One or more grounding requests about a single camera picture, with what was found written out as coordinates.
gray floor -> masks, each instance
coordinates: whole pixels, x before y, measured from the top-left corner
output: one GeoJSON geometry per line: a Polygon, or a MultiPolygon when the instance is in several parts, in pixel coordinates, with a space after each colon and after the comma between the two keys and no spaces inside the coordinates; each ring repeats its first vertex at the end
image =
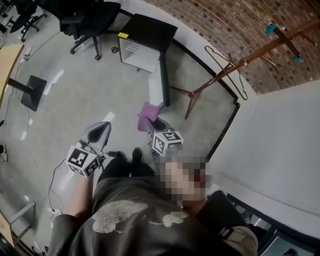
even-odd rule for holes
{"type": "MultiPolygon", "coordinates": [[[[17,16],[14,9],[11,13],[17,16]]],[[[128,18],[120,14],[114,27],[120,28],[127,21],[128,18]]],[[[26,35],[25,49],[32,47],[31,53],[58,32],[59,22],[49,14],[48,18],[38,22],[38,27],[40,32],[31,28],[26,35]]],[[[8,34],[6,45],[19,44],[20,36],[19,31],[8,34]]],[[[59,33],[30,60],[21,64],[16,77],[21,83],[26,83],[33,75],[49,84],[62,70],[63,74],[52,83],[48,94],[42,95],[36,112],[30,110],[28,114],[18,99],[22,94],[19,91],[13,93],[6,123],[0,128],[0,141],[6,143],[9,157],[9,162],[0,168],[3,197],[14,209],[27,204],[25,195],[36,202],[35,215],[27,217],[32,222],[32,230],[23,239],[29,247],[34,241],[42,249],[49,246],[52,220],[48,212],[48,188],[53,170],[87,126],[102,121],[112,112],[115,117],[111,121],[112,132],[105,151],[119,150],[130,156],[134,147],[141,147],[146,161],[150,163],[152,159],[146,134],[137,130],[137,115],[143,103],[149,100],[149,73],[137,72],[135,67],[121,63],[118,53],[111,52],[111,47],[117,46],[115,35],[103,35],[98,39],[102,52],[100,61],[94,59],[96,53],[92,40],[71,55],[69,50],[73,43],[71,36],[59,33]],[[28,125],[29,118],[32,119],[31,125],[28,125]],[[25,139],[21,139],[23,132],[27,132],[25,139]]],[[[211,78],[197,62],[174,45],[170,46],[166,56],[169,82],[173,86],[192,90],[211,78]]],[[[9,86],[1,104],[1,120],[5,117],[11,92],[9,86]]],[[[172,106],[160,117],[181,132],[184,149],[207,155],[235,108],[233,98],[220,84],[214,84],[202,93],[188,120],[184,120],[184,115],[189,98],[171,91],[171,100],[172,106]]],[[[95,180],[100,173],[95,173],[95,180]]],[[[57,170],[52,187],[64,205],[67,205],[77,179],[65,164],[57,170]]],[[[62,209],[57,197],[50,193],[51,204],[62,209]]],[[[10,210],[4,204],[0,204],[0,209],[9,214],[10,210]]]]}

black office chair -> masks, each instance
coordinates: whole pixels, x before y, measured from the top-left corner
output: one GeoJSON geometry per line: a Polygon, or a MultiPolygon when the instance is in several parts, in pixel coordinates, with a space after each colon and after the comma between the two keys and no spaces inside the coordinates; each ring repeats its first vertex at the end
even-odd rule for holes
{"type": "Polygon", "coordinates": [[[36,0],[36,3],[60,20],[61,32],[72,35],[77,40],[70,50],[72,55],[77,47],[92,38],[96,51],[95,59],[99,61],[101,55],[97,37],[102,34],[119,33],[108,30],[120,11],[119,3],[93,0],[36,0]]]}
{"type": "Polygon", "coordinates": [[[47,15],[44,13],[40,16],[33,16],[33,14],[37,10],[37,5],[33,0],[13,0],[16,11],[19,14],[19,17],[14,21],[11,17],[11,19],[8,21],[7,25],[9,23],[12,23],[13,26],[10,29],[10,33],[16,32],[20,28],[24,27],[21,31],[22,38],[21,41],[25,42],[25,36],[28,32],[29,28],[36,29],[37,32],[39,32],[39,28],[34,25],[35,22],[37,22],[39,19],[41,19],[43,16],[47,17],[47,15]]]}

black stand base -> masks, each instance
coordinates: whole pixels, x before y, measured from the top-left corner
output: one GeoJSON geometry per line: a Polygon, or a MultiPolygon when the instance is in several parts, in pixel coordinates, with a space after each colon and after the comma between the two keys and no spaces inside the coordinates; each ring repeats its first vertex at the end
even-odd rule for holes
{"type": "Polygon", "coordinates": [[[32,91],[30,93],[23,93],[21,103],[29,109],[36,111],[46,84],[46,80],[31,75],[26,86],[32,88],[32,91]]]}

black shoe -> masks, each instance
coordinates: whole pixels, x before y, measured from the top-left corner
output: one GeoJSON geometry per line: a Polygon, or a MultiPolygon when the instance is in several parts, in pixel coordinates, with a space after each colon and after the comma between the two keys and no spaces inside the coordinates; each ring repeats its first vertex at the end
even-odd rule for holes
{"type": "Polygon", "coordinates": [[[144,153],[141,148],[136,147],[132,152],[132,163],[141,163],[144,160],[144,153]]]}
{"type": "Polygon", "coordinates": [[[125,162],[127,161],[127,157],[126,157],[125,153],[123,153],[121,151],[116,152],[116,158],[123,158],[125,162]]]}

